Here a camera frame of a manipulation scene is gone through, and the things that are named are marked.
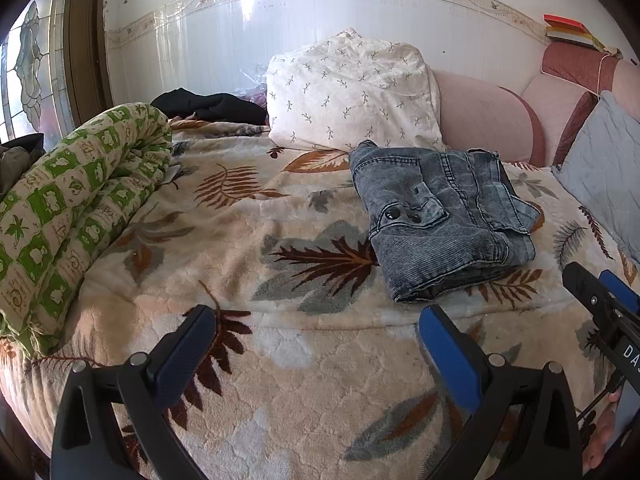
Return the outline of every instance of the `green and white fabric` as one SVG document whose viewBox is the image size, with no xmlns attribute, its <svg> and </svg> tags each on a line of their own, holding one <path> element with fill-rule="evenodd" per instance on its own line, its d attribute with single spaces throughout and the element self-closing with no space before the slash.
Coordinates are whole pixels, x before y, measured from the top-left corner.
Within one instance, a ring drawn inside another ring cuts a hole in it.
<svg viewBox="0 0 640 480">
<path fill-rule="evenodd" d="M 0 202 L 0 336 L 29 356 L 58 343 L 84 273 L 164 178 L 170 148 L 162 112 L 119 106 L 13 186 Z"/>
</svg>

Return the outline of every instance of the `stained glass window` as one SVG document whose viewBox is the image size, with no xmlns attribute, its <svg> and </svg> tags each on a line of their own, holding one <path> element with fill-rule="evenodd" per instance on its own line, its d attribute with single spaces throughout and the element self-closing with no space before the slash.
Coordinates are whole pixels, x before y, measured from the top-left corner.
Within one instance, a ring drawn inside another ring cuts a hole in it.
<svg viewBox="0 0 640 480">
<path fill-rule="evenodd" d="M 53 148 L 74 129 L 64 77 L 65 0 L 31 0 L 0 46 L 0 140 L 44 133 Z"/>
</svg>

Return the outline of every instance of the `red book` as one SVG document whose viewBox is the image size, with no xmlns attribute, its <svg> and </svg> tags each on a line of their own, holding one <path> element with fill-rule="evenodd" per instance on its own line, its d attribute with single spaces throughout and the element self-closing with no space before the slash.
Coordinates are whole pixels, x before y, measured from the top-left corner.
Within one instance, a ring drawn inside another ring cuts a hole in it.
<svg viewBox="0 0 640 480">
<path fill-rule="evenodd" d="M 562 16 L 555 16 L 553 14 L 545 14 L 545 21 L 551 25 L 551 27 L 568 28 L 570 30 L 575 30 L 576 32 L 590 34 L 589 29 L 585 27 L 583 23 L 577 22 L 576 20 L 563 18 Z"/>
</svg>

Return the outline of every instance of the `denim jacket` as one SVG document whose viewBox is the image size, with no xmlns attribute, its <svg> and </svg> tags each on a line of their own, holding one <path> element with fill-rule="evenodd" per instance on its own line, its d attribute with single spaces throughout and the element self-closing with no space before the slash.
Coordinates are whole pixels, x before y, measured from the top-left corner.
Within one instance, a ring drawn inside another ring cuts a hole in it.
<svg viewBox="0 0 640 480">
<path fill-rule="evenodd" d="M 365 140 L 349 162 L 393 300 L 433 300 L 534 259 L 529 234 L 539 213 L 517 197 L 497 153 Z"/>
</svg>

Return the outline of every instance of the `white fabric with leaf print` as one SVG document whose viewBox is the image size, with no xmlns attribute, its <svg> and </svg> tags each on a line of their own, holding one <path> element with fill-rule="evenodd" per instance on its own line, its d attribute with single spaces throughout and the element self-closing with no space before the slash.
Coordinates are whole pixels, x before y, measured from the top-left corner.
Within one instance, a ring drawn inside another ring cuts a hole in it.
<svg viewBox="0 0 640 480">
<path fill-rule="evenodd" d="M 440 92 L 420 51 L 352 28 L 274 56 L 267 70 L 269 137 L 297 150 L 377 145 L 444 151 Z"/>
</svg>

